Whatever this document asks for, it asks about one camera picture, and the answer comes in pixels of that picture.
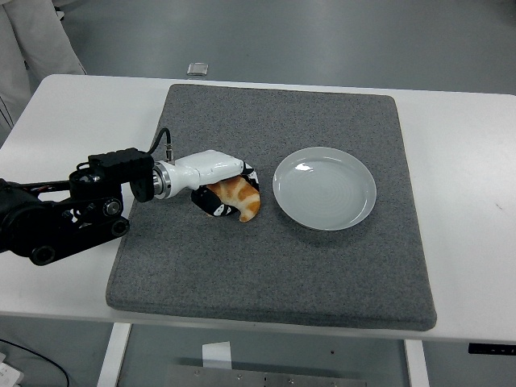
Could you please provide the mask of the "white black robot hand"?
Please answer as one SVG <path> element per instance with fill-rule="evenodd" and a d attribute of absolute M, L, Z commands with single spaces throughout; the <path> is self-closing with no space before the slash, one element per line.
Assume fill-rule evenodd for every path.
<path fill-rule="evenodd" d="M 192 202 L 207 214 L 220 217 L 238 212 L 242 223 L 251 221 L 260 210 L 256 170 L 241 159 L 207 150 L 161 165 L 166 198 L 190 189 Z"/>

